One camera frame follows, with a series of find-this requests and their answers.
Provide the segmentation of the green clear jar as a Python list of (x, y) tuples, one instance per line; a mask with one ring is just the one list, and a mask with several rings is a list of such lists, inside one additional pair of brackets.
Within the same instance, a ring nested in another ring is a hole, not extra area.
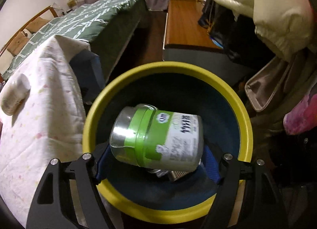
[(203, 148), (201, 117), (158, 110), (152, 105), (125, 107), (113, 125), (109, 144), (126, 164), (166, 171), (192, 172)]

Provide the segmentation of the yellow rimmed trash bin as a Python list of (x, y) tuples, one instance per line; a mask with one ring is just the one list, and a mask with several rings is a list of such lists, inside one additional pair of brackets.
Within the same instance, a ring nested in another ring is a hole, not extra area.
[(251, 160), (253, 132), (222, 79), (195, 65), (156, 62), (120, 75), (94, 101), (83, 151), (103, 143), (100, 194), (137, 220), (181, 224), (207, 215), (223, 154)]

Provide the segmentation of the floral white tablecloth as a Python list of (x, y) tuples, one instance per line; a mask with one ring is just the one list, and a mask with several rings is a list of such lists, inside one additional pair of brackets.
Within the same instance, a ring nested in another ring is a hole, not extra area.
[(54, 35), (36, 47), (9, 78), (20, 75), (30, 92), (16, 113), (1, 113), (1, 197), (25, 227), (40, 179), (53, 158), (72, 161), (82, 154), (86, 118), (81, 90), (70, 61), (88, 43)]

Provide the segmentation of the red puffer jacket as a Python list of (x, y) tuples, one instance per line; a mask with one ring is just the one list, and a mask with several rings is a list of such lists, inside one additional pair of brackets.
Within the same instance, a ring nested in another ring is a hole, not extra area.
[(316, 127), (316, 85), (284, 116), (283, 126), (289, 135), (298, 135)]

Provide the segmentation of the left brown pillow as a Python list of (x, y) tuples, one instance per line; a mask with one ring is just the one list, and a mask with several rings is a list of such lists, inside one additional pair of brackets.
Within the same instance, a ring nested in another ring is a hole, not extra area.
[(10, 42), (10, 44), (7, 47), (7, 50), (13, 56), (16, 56), (21, 52), (21, 50), (24, 48), (28, 41), (29, 38), (23, 32), (20, 31)]

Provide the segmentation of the brown pillow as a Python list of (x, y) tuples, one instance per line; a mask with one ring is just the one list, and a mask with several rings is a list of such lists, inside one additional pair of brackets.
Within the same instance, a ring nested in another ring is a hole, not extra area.
[(31, 21), (25, 28), (31, 33), (36, 33), (39, 29), (49, 23), (50, 20), (43, 19), (42, 17), (37, 17), (33, 21)]
[(21, 50), (24, 48), (28, 41), (29, 38), (23, 32), (20, 31), (10, 42), (10, 44), (7, 47), (7, 50), (13, 56), (16, 56), (21, 52)]

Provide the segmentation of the wooden low cabinet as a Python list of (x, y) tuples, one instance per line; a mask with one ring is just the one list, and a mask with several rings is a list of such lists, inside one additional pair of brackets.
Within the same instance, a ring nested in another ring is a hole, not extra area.
[(178, 61), (186, 54), (223, 53), (198, 24), (204, 5), (198, 0), (169, 0), (163, 40), (163, 60)]

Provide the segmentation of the green plaid bed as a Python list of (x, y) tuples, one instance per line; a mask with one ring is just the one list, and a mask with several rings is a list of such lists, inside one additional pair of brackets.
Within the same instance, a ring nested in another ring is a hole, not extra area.
[(53, 35), (62, 35), (90, 44), (100, 57), (104, 79), (111, 72), (128, 45), (135, 29), (146, 20), (145, 0), (98, 0), (84, 4), (67, 15), (57, 17), (32, 34), (21, 51), (2, 73), (8, 80), (33, 50)]

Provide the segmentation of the right brown pillow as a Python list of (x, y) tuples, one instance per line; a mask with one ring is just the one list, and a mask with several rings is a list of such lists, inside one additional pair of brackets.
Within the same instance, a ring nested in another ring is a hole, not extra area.
[(36, 33), (39, 29), (49, 23), (50, 20), (43, 19), (42, 17), (37, 17), (33, 21), (31, 21), (25, 28), (31, 33)]

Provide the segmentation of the cream puffer jacket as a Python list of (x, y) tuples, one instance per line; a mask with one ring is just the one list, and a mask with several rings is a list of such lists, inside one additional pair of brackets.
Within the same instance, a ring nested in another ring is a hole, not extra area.
[(255, 34), (284, 61), (308, 46), (314, 31), (309, 0), (214, 0), (253, 19)]

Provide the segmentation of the wicker basket on bedside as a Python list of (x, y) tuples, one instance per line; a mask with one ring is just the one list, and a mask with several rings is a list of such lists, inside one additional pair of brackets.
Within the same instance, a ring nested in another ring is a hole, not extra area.
[(77, 5), (76, 0), (68, 0), (67, 5), (70, 9), (75, 7)]

